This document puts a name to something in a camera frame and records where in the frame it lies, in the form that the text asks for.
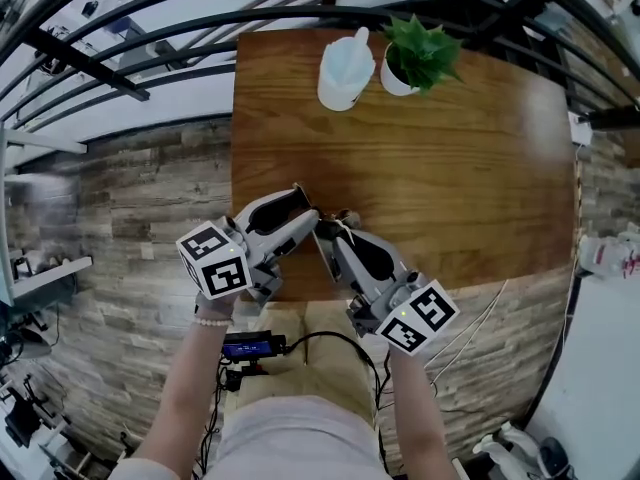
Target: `person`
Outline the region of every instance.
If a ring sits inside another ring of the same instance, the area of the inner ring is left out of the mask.
[[[197,319],[173,358],[151,429],[132,458],[117,465],[111,480],[191,477],[234,299],[198,296]],[[357,340],[343,302],[265,310],[256,327],[284,334],[288,344],[321,330]],[[227,395],[216,460],[206,480],[389,478],[373,430],[367,366],[351,344],[335,336],[312,337],[290,354],[261,364],[269,375],[246,377],[237,393]],[[457,478],[423,365],[391,346],[390,366],[408,477]]]

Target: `white shirt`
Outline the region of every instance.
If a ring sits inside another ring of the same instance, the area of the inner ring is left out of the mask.
[[[177,480],[145,459],[122,461],[110,480]],[[266,398],[239,409],[222,428],[205,480],[282,478],[389,480],[373,429],[359,416],[315,396]]]

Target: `potted plant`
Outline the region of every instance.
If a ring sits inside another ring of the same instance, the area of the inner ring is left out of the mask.
[[[453,66],[461,41],[447,35],[441,26],[427,30],[415,14],[408,22],[391,16],[391,26],[384,27],[384,34],[391,43],[384,52],[380,79],[391,94],[425,94],[443,75],[460,80]]]

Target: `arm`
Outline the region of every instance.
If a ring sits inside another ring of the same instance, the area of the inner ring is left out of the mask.
[[[410,480],[453,480],[444,423],[422,364],[390,347],[396,427]]]
[[[233,312],[230,299],[200,304],[205,300],[200,295],[197,299],[198,318],[225,320]],[[173,358],[158,414],[134,457],[158,462],[180,478],[191,476],[209,415],[226,332],[226,327],[191,325]]]

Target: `white pot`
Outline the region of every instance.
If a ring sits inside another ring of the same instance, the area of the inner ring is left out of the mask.
[[[387,92],[394,96],[408,96],[409,94],[418,92],[420,90],[419,87],[412,88],[410,85],[405,84],[394,75],[393,71],[389,68],[389,64],[387,64],[387,50],[389,50],[389,46],[387,46],[387,49],[384,51],[384,62],[380,68],[380,81],[382,82],[382,86]]]

